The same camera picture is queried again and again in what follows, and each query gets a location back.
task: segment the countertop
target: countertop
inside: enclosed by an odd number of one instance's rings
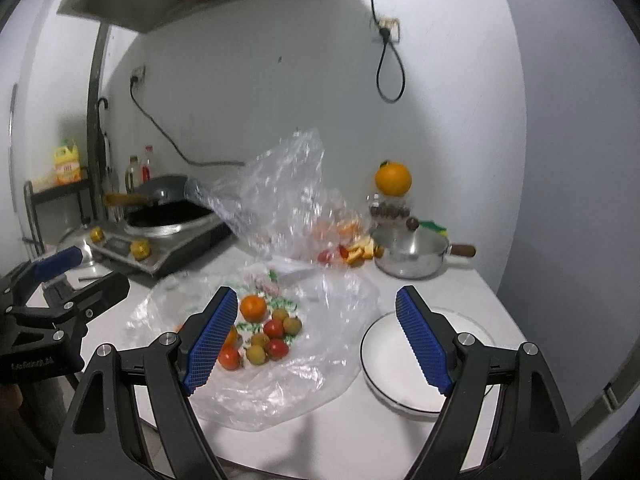
[[[227,273],[252,257],[236,245],[201,259],[199,267]],[[95,266],[98,276],[108,269]],[[380,290],[384,312],[394,310],[396,292],[411,283],[431,307],[456,311],[473,319],[494,338],[497,346],[517,349],[525,340],[489,286],[465,260],[450,258],[430,280],[407,282],[389,277],[367,262],[358,270]],[[79,276],[91,274],[78,269],[67,273],[72,286],[81,287]],[[88,362],[101,343],[120,350],[131,348],[126,341],[125,323],[133,309],[145,299],[149,287],[131,281],[129,297],[88,325],[82,342],[82,357]],[[29,304],[42,306],[37,292]],[[482,460],[494,419],[499,388],[485,397],[476,433],[464,468]],[[140,417],[152,425],[155,420],[146,388],[136,386]],[[259,433],[223,428],[201,420],[214,453],[230,462],[274,475],[308,480],[390,480],[404,478],[422,449],[434,420],[412,420],[381,404],[369,391],[360,374],[346,393],[307,415]]]

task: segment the plastic bag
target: plastic bag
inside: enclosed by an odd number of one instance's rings
[[[216,365],[190,397],[199,418],[241,431],[261,431],[330,402],[360,371],[360,341],[380,316],[375,285],[352,270],[327,269],[281,260],[255,263],[233,275],[182,272],[159,282],[127,323],[132,340],[146,346],[201,312],[219,286],[231,286],[241,301],[248,294],[268,300],[269,310],[286,308],[303,323],[277,362],[227,371]],[[247,343],[246,327],[240,330]]]
[[[323,156],[318,132],[296,133],[212,184],[189,178],[185,197],[215,211],[262,256],[339,262],[338,246],[363,235],[370,218],[324,188]]]

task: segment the yellow bottle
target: yellow bottle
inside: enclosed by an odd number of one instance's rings
[[[65,141],[64,146],[60,146],[54,152],[53,162],[56,167],[56,181],[59,186],[82,180],[80,152],[74,141],[72,141],[71,147]]]

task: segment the electrical outlet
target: electrical outlet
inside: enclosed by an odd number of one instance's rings
[[[145,73],[146,73],[146,65],[137,66],[131,71],[131,77],[138,78],[136,85],[141,85],[144,82]]]
[[[392,43],[400,43],[400,19],[399,18],[380,18],[378,20],[378,25],[374,20],[371,20],[371,30],[374,31],[375,41],[382,42],[382,38],[380,38],[380,28],[388,28],[391,31],[391,42]]]

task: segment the power cord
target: power cord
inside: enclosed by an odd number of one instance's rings
[[[406,73],[404,72],[404,64],[402,63],[402,59],[396,47],[391,41],[391,30],[387,27],[380,26],[380,20],[378,19],[378,15],[376,14],[376,3],[375,0],[371,0],[371,15],[373,16],[373,21],[376,23],[376,27],[380,33],[380,37],[382,38],[382,55],[380,56],[380,63],[378,64],[378,71],[376,72],[376,87],[378,88],[378,94],[385,103],[393,104],[397,103],[402,96],[404,95],[404,88],[406,87]],[[398,65],[400,66],[400,72],[402,73],[402,88],[400,89],[400,93],[395,98],[390,98],[382,91],[380,88],[380,71],[382,70],[382,63],[385,60],[386,56],[386,48],[389,47],[391,51],[396,56],[398,60]]]
[[[171,143],[171,145],[174,147],[175,152],[180,155],[180,158],[189,166],[195,166],[196,168],[208,168],[210,166],[244,166],[244,162],[240,162],[239,160],[214,160],[210,162],[199,162],[197,160],[192,160],[188,156],[186,156],[175,143],[175,141],[171,138],[171,136],[162,129],[160,124],[156,123],[156,120],[149,113],[147,113],[147,111],[145,111],[142,106],[140,106],[140,103],[136,99],[135,95],[133,95],[133,87],[137,82],[137,76],[132,76],[129,81],[129,95],[131,95],[133,104],[135,104],[138,110],[140,110],[140,113],[142,113],[147,119],[149,119],[149,121],[151,121],[151,124],[156,127],[156,129],[162,134],[162,136]]]

